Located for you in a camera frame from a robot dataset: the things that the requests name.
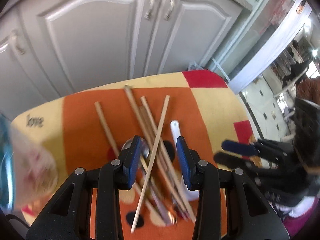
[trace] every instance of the cabinet handle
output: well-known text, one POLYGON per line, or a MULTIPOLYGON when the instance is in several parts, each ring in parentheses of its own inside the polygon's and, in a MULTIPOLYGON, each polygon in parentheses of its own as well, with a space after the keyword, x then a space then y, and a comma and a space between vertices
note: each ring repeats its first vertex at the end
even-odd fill
POLYGON ((155 0, 150 0, 149 10, 146 12, 144 16, 145 19, 150 20, 154 5, 155 5, 155 0))
POLYGON ((164 19, 166 21, 168 21, 170 19, 170 16, 171 16, 173 8, 174 8, 174 2, 175 2, 175 0, 170 0, 170 7, 169 7, 167 13, 164 16, 164 19))
POLYGON ((16 48, 16 50, 21 54, 25 54, 25 49, 23 49, 18 41, 18 37, 19 37, 19 34, 16 30, 13 30, 11 33, 10 33, 10 40, 12 42, 12 44, 14 45, 14 47, 16 48))

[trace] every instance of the cabinet door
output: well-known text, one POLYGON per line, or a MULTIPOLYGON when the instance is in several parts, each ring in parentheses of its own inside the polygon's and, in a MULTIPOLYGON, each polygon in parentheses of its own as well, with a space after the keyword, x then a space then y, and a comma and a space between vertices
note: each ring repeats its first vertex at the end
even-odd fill
POLYGON ((41 65, 67 95, 141 77, 158 7, 159 0, 25 0, 19 9, 41 65))
POLYGON ((241 10, 232 0, 164 0, 144 75, 204 66, 241 10))
POLYGON ((0 111, 10 120, 59 94, 34 58, 15 8, 0 20, 0 111))

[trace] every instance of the plastic container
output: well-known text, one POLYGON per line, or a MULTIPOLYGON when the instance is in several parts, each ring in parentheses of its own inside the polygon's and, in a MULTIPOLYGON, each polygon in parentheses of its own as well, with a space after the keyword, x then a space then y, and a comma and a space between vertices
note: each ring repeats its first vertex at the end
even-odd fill
POLYGON ((51 193, 57 181, 52 155, 0 115, 0 207, 20 209, 51 193))

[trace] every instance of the floor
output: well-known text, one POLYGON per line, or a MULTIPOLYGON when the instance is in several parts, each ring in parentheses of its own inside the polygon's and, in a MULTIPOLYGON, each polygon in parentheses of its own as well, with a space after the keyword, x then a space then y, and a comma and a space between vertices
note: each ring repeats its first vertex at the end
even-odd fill
MULTIPOLYGON (((280 141, 280 138, 288 133, 288 126, 283 120, 281 110, 277 101, 273 98, 273 92, 265 79, 260 76, 258 80, 247 86, 242 91, 242 94, 259 126, 256 128, 252 118, 249 118, 255 137, 261 137, 258 133, 260 128, 265 139, 280 141)), ((237 97, 244 104, 241 97, 239 95, 237 97)))

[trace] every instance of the tablecloth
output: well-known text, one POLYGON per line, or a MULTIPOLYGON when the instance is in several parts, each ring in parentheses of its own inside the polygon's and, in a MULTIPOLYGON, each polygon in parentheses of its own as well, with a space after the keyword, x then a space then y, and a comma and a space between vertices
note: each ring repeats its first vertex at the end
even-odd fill
MULTIPOLYGON (((96 169, 113 159, 110 145, 100 125, 94 103, 100 101, 106 121, 119 148, 124 142, 140 135, 138 121, 123 90, 129 85, 136 101, 145 96, 156 123, 159 122, 164 97, 170 95, 162 138, 171 141, 170 122, 178 120, 182 136, 189 148, 202 159, 214 163, 213 155, 222 151, 221 142, 231 139, 248 143, 253 137, 250 122, 223 79, 207 70, 169 73, 113 83, 68 95, 20 114, 13 121, 31 140, 49 150, 59 171, 57 188, 74 169, 96 169), (42 122, 29 122, 42 118, 42 122)), ((179 172, 177 158, 173 165, 179 172)), ((124 238, 128 239, 191 239, 194 225, 179 219, 171 227, 163 227, 145 207, 141 210, 144 225, 130 233, 126 214, 135 211, 139 196, 134 190, 120 192, 120 211, 124 238)), ((32 223, 35 210, 41 209, 49 198, 25 207, 23 213, 32 223)), ((191 203, 195 212, 197 202, 191 203)), ((225 196, 221 192, 221 233, 227 231, 225 196)))

